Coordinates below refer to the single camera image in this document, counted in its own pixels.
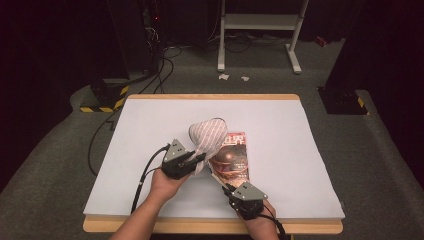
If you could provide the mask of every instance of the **white paper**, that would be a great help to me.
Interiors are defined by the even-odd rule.
[[[84,214],[128,216],[151,156],[174,138],[194,150],[188,128],[216,117],[226,121],[229,131],[246,133],[250,180],[269,196],[278,218],[344,218],[299,100],[128,99]],[[207,168],[189,178],[160,216],[237,218]]]

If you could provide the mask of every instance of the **red magazine cover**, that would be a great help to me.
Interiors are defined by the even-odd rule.
[[[239,187],[249,181],[249,164],[244,132],[227,133],[218,153],[209,160],[212,175],[222,185]]]

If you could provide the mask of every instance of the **yellow black hazard tape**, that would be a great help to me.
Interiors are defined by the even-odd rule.
[[[118,110],[123,104],[125,100],[125,95],[128,92],[128,86],[123,87],[120,89],[119,95],[116,97],[115,100],[112,100],[112,102],[109,103],[100,103],[96,101],[96,103],[91,104],[81,104],[80,110],[85,113],[90,112],[113,112]]]

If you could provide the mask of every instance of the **wooden table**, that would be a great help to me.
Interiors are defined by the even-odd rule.
[[[131,95],[129,99],[233,99],[233,100],[299,100],[294,94],[158,94]],[[83,228],[86,232],[114,232],[126,217],[86,216]],[[287,234],[338,234],[343,231],[342,221],[337,220],[286,220],[280,219]],[[212,218],[159,218],[154,233],[167,234],[247,234],[239,219]]]

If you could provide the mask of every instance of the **hand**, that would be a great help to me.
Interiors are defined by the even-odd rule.
[[[163,205],[169,199],[177,194],[180,186],[188,179],[189,175],[179,180],[168,178],[162,170],[156,169],[153,173],[152,184],[147,199],[153,199],[155,202]]]
[[[272,215],[276,215],[276,211],[274,207],[268,202],[268,200],[264,200],[264,206],[267,207]],[[264,207],[264,210],[261,214],[272,217],[271,213],[267,208]],[[271,240],[278,239],[277,229],[275,223],[270,219],[257,217],[251,220],[244,220],[242,216],[238,215],[239,218],[243,221],[244,225],[247,228],[250,236],[255,240]]]

